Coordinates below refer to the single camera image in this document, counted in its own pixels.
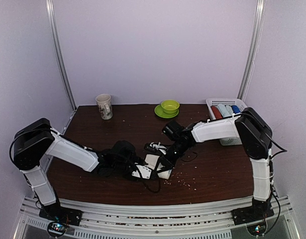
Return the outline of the white cream towel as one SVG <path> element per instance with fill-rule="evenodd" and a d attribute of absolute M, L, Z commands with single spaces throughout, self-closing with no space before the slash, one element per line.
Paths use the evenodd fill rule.
<path fill-rule="evenodd" d="M 163 165 L 161 163 L 157 163 L 159 156 L 153 155 L 153 154 L 147 154 L 145 157 L 145 162 L 147 163 L 147 167 L 150 169 L 155 169 L 155 166 L 157 165 L 157 171 L 162 169 Z M 170 178 L 170 175 L 172 173 L 172 169 L 164 172 L 158 173 L 159 178 L 168 180 Z"/>

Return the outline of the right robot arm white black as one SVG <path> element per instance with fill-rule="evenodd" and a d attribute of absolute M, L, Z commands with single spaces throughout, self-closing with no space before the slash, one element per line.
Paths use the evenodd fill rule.
<path fill-rule="evenodd" d="M 272 130 L 253 108 L 221 119 L 201 120 L 187 127 L 175 120 L 166 124 L 163 133 L 173 142 L 157 159 L 158 172 L 172 169 L 184 153 L 210 140 L 237 140 L 249 157 L 253 172 L 253 199 L 249 216 L 258 220 L 267 213 L 273 184 Z"/>

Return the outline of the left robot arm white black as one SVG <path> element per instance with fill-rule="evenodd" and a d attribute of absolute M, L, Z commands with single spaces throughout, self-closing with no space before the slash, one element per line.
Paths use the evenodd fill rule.
<path fill-rule="evenodd" d="M 53 128 L 50 121 L 41 118 L 18 131 L 9 146 L 9 158 L 23 173 L 45 212 L 54 221 L 65 217 L 54 188 L 41 166 L 41 159 L 57 158 L 100 176 L 108 176 L 121 168 L 127 174 L 138 172 L 145 162 L 137 156 L 135 147 L 125 140 L 112 148 L 98 151 L 83 146 Z"/>

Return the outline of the green saucer plate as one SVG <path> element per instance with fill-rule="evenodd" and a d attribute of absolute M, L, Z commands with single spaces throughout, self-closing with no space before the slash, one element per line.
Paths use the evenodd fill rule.
<path fill-rule="evenodd" d="M 171 119 L 176 117 L 179 114 L 179 109 L 175 110 L 173 113 L 166 113 L 164 112 L 161 105 L 157 105 L 154 109 L 154 113 L 156 116 L 163 118 L 163 119 Z"/>

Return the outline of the green cup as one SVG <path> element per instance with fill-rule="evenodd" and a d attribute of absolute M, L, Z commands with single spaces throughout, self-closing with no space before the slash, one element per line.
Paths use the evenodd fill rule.
<path fill-rule="evenodd" d="M 161 103 L 161 107 L 166 113 L 173 113 L 175 110 L 179 109 L 180 103 L 175 100 L 165 100 Z"/>

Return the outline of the rolled red towel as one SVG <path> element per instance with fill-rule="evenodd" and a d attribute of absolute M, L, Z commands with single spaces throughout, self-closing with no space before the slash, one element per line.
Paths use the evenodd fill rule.
<path fill-rule="evenodd" d="M 211 106 L 210 108 L 211 108 L 211 111 L 212 111 L 212 113 L 214 115 L 214 118 L 216 120 L 223 118 L 221 112 L 219 111 L 219 109 L 216 106 Z"/>

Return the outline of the patterned ceramic mug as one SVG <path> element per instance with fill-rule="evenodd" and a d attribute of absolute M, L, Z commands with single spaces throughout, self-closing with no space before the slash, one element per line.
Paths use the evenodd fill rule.
<path fill-rule="evenodd" d="M 112 118 L 112 104 L 111 95 L 101 94 L 96 97 L 96 103 L 103 120 L 109 120 Z"/>

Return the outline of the white plastic basket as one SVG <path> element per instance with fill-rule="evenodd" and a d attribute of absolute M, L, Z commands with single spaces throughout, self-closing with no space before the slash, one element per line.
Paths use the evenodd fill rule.
<path fill-rule="evenodd" d="M 233 98 L 208 98 L 205 100 L 206 105 L 208 107 L 209 117 L 211 121 L 217 120 L 214 118 L 214 115 L 211 111 L 211 106 L 217 106 L 218 104 L 223 104 L 225 106 L 232 106 L 237 105 L 241 112 L 243 112 L 247 106 L 246 104 L 240 99 L 233 99 Z M 222 120 L 230 120 L 232 118 L 236 118 L 238 114 L 233 114 L 232 116 L 222 118 Z M 232 146 L 232 145 L 241 145 L 241 139 L 238 137 L 225 137 L 219 139 L 220 144 L 222 146 Z"/>

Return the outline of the rolled light blue towel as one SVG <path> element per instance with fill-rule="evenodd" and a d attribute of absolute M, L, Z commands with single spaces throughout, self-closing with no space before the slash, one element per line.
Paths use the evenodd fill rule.
<path fill-rule="evenodd" d="M 231 106 L 225 106 L 223 104 L 218 104 L 216 107 L 218 108 L 223 118 L 232 116 L 234 114 Z"/>

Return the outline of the rolled dark blue towel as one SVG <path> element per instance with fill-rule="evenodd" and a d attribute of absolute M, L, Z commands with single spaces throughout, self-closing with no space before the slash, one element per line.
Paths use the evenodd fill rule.
<path fill-rule="evenodd" d="M 232 105 L 231 108 L 232 108 L 232 111 L 233 111 L 234 114 L 241 113 L 241 110 L 239 109 L 239 107 L 237 105 Z"/>

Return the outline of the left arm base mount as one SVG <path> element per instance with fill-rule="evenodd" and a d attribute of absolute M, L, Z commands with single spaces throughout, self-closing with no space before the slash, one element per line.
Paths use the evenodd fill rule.
<path fill-rule="evenodd" d="M 65 225 L 70 226 L 79 226 L 82 219 L 82 211 L 70 209 L 70 208 L 62 208 L 59 216 L 50 216 L 43 209 L 39 212 L 39 217 L 48 219 L 50 221 L 61 222 Z"/>

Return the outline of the aluminium front rail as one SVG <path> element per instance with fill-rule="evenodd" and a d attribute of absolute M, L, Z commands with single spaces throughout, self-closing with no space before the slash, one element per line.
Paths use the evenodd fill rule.
<path fill-rule="evenodd" d="M 280 197 L 280 217 L 257 239 L 300 239 L 288 197 Z M 25 198 L 12 239 L 51 239 L 48 220 L 39 217 L 36 199 Z M 251 197 L 171 206 L 118 206 L 60 199 L 64 207 L 82 211 L 79 226 L 60 239 L 256 239 L 250 225 L 236 225 L 231 210 L 250 206 Z"/>

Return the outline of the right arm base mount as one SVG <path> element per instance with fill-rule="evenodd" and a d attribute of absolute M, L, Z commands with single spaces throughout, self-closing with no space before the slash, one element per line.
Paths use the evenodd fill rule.
<path fill-rule="evenodd" d="M 231 211 L 232 219 L 235 225 L 249 224 L 256 221 L 264 221 L 265 218 L 274 215 L 273 209 L 263 212 L 261 209 L 255 210 L 252 207 L 238 208 Z"/>

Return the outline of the right aluminium frame post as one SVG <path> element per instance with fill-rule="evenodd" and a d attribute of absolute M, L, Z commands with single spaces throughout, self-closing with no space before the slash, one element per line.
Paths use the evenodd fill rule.
<path fill-rule="evenodd" d="M 237 98 L 242 101 L 246 100 L 250 82 L 251 82 L 252 75 L 253 75 L 253 71 L 254 71 L 254 67 L 255 67 L 254 66 L 255 57 L 259 49 L 259 44 L 260 44 L 260 39 L 261 39 L 261 34 L 262 34 L 262 29 L 263 29 L 263 24 L 264 24 L 265 5 L 266 5 L 265 0 L 257 0 L 248 56 L 246 60 L 246 65 L 245 65 L 241 85 L 239 88 L 239 93 L 237 96 Z"/>

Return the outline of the left aluminium frame post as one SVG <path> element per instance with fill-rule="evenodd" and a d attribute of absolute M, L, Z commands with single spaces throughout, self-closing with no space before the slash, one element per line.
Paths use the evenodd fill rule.
<path fill-rule="evenodd" d="M 64 85 L 64 89 L 66 92 L 66 95 L 68 97 L 70 106 L 73 111 L 77 109 L 74 97 L 73 97 L 73 92 L 68 80 L 68 75 L 63 59 L 63 54 L 61 50 L 61 45 L 60 45 L 60 39 L 59 39 L 59 34 L 58 34 L 58 29 L 57 29 L 57 23 L 56 23 L 56 16 L 55 16 L 55 11 L 54 11 L 54 3 L 53 0 L 46 0 L 46 10 L 47 10 L 47 15 L 51 27 L 51 34 L 53 38 L 53 44 L 55 48 L 55 53 L 56 53 L 56 58 L 57 58 L 57 64 L 59 67 L 61 79 Z"/>

